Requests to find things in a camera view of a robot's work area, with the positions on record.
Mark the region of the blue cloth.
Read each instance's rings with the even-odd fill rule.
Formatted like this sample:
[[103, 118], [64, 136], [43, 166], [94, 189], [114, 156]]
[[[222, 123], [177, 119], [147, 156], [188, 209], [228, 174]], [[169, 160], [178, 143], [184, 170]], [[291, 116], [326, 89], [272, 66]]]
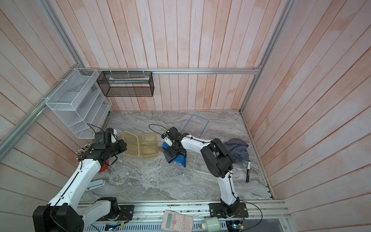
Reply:
[[186, 150], [184, 148], [175, 149], [166, 142], [163, 142], [162, 148], [165, 159], [168, 163], [177, 162], [183, 167], [186, 167]]

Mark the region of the yellow lunch box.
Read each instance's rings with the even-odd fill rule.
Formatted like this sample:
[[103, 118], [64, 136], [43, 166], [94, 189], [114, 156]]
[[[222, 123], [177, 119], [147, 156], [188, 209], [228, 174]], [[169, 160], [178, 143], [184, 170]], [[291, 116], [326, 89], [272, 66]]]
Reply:
[[139, 150], [143, 159], [152, 159], [158, 156], [159, 146], [155, 133], [142, 134], [139, 136]]

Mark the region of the grey cloth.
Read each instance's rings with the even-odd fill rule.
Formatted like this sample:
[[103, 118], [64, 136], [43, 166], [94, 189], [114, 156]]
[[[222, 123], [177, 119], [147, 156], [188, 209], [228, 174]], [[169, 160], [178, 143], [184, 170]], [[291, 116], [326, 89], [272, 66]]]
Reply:
[[235, 164], [248, 162], [249, 153], [247, 151], [249, 145], [241, 139], [231, 139], [224, 143], [227, 151], [231, 155]]

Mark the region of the clear lunch box blue rim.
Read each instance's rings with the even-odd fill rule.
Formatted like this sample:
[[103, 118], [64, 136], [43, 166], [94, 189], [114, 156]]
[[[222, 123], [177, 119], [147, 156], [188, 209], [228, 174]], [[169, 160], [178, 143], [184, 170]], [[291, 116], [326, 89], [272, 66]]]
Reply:
[[214, 177], [208, 170], [207, 165], [203, 159], [203, 156], [200, 153], [195, 153], [193, 169], [196, 173], [204, 175], [205, 177]]

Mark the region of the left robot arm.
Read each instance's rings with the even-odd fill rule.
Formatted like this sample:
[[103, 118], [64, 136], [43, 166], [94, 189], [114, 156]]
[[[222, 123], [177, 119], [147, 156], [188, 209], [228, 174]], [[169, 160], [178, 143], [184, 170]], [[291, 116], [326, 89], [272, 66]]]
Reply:
[[117, 158], [127, 149], [127, 144], [118, 139], [117, 131], [108, 128], [95, 133], [94, 143], [78, 156], [79, 165], [65, 186], [46, 206], [38, 206], [33, 215], [37, 232], [82, 232], [100, 218], [117, 220], [121, 210], [115, 197], [102, 197], [78, 210], [79, 202], [93, 177], [108, 160]]

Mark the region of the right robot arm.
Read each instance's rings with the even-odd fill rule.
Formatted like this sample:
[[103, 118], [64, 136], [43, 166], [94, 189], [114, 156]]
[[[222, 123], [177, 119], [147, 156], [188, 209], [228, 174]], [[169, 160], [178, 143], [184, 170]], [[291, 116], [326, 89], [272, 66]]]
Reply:
[[194, 151], [202, 155], [208, 171], [217, 178], [221, 198], [219, 204], [212, 205], [215, 209], [211, 210], [211, 215], [220, 218], [236, 215], [241, 202], [232, 178], [233, 160], [224, 144], [217, 138], [203, 140], [188, 133], [181, 134], [175, 127], [168, 129], [161, 138], [168, 163], [177, 162], [186, 167], [187, 152]]

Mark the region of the red pencil cup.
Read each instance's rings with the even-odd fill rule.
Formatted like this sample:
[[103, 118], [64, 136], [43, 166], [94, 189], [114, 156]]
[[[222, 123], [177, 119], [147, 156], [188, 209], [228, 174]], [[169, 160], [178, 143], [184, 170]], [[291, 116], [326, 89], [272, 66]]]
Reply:
[[[84, 146], [82, 146], [79, 150], [77, 150], [76, 155], [75, 155], [75, 159], [78, 160], [78, 161], [81, 161], [83, 155], [90, 149], [91, 146], [92, 146], [92, 144], [88, 143], [88, 144], [85, 144]], [[99, 170], [99, 173], [102, 173], [105, 170], [107, 170], [108, 167], [110, 166], [110, 164], [111, 163], [107, 160], [105, 162], [105, 164], [103, 165], [103, 167]]]

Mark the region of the light blue pencil case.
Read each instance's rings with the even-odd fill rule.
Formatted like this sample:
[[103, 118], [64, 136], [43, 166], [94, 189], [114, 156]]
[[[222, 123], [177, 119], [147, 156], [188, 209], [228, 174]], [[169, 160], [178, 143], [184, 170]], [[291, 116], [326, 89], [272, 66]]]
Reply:
[[103, 179], [100, 179], [100, 180], [95, 180], [95, 181], [91, 181], [87, 188], [86, 188], [86, 191], [90, 191], [90, 190], [93, 190], [93, 189], [96, 189], [96, 188], [99, 188], [99, 187], [102, 187], [105, 185], [105, 181]]

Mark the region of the black mesh basket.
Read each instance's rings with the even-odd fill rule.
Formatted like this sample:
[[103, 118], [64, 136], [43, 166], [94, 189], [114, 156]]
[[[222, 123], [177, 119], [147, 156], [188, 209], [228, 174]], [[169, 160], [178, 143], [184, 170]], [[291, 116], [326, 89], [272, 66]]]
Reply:
[[103, 71], [97, 83], [106, 97], [152, 97], [154, 81], [151, 72]]

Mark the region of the black white marker pen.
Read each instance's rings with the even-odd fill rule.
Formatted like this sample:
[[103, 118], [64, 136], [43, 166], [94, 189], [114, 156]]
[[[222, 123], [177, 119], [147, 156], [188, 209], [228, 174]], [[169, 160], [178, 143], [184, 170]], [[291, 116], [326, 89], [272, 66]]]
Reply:
[[246, 183], [248, 183], [250, 180], [250, 171], [251, 171], [251, 161], [249, 160], [246, 166], [246, 179], [245, 179]]

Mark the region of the pink calculator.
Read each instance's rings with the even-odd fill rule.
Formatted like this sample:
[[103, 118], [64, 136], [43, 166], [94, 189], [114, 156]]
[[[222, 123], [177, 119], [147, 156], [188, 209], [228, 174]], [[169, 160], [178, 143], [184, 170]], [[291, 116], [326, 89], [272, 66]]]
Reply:
[[168, 232], [192, 232], [193, 217], [165, 210], [161, 229]]

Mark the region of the pale green tape roll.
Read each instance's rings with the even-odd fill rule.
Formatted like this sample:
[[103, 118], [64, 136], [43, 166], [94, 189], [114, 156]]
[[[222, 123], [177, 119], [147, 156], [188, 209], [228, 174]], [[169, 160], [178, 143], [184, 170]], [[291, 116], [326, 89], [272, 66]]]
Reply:
[[221, 223], [217, 217], [207, 217], [201, 224], [200, 228], [206, 232], [220, 232]]

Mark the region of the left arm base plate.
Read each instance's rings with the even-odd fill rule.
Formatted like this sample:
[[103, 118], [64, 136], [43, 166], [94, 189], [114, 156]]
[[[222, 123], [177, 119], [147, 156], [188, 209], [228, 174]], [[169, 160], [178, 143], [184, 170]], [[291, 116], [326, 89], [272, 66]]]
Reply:
[[120, 211], [116, 216], [103, 216], [97, 221], [131, 221], [134, 208], [134, 205], [119, 205]]

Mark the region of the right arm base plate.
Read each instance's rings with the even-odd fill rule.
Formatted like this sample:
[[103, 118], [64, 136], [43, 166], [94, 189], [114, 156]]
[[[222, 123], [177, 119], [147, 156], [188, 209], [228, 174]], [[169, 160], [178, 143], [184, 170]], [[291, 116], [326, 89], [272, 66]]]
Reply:
[[230, 206], [225, 203], [210, 203], [210, 217], [217, 218], [247, 218], [248, 211], [245, 203], [235, 203]]

